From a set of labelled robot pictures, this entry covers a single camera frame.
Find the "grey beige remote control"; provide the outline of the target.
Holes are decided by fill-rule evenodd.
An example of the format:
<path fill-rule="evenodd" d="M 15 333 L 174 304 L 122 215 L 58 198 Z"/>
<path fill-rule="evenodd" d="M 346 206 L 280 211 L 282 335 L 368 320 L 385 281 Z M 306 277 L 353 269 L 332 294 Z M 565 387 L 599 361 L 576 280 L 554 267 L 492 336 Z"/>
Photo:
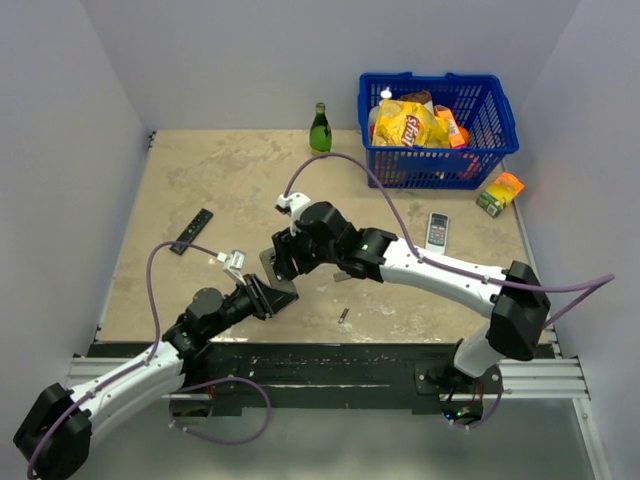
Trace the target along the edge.
<path fill-rule="evenodd" d="M 275 272 L 275 256 L 276 254 L 273 248 L 263 250 L 259 254 L 259 260 L 263 266 L 269 285 L 274 289 L 296 293 L 295 284 Z"/>

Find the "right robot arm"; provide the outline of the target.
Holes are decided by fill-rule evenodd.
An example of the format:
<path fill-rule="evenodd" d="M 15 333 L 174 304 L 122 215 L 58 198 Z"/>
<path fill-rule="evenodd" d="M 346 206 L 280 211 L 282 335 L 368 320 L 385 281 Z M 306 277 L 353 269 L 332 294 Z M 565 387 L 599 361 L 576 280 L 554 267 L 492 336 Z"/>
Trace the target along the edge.
<path fill-rule="evenodd" d="M 388 231 L 358 229 L 331 203 L 304 194 L 281 196 L 276 208 L 290 219 L 272 237 L 276 275 L 293 280 L 331 264 L 350 278 L 414 287 L 487 319 L 460 343 L 445 369 L 452 390 L 469 392 L 503 359 L 534 358 L 550 301 L 528 264 L 491 267 L 429 252 Z"/>

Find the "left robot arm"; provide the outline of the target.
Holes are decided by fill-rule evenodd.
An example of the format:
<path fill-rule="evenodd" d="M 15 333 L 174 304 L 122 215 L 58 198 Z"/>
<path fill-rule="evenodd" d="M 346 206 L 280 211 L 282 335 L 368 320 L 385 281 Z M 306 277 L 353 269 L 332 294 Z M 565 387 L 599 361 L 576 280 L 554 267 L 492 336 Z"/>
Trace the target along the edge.
<path fill-rule="evenodd" d="M 13 437 L 28 478 L 69 478 L 92 444 L 139 410 L 180 389 L 200 390 L 211 338 L 249 317 L 269 319 L 298 297 L 294 285 L 272 287 L 254 274 L 228 295 L 201 289 L 161 339 L 133 359 L 71 389 L 46 387 Z"/>

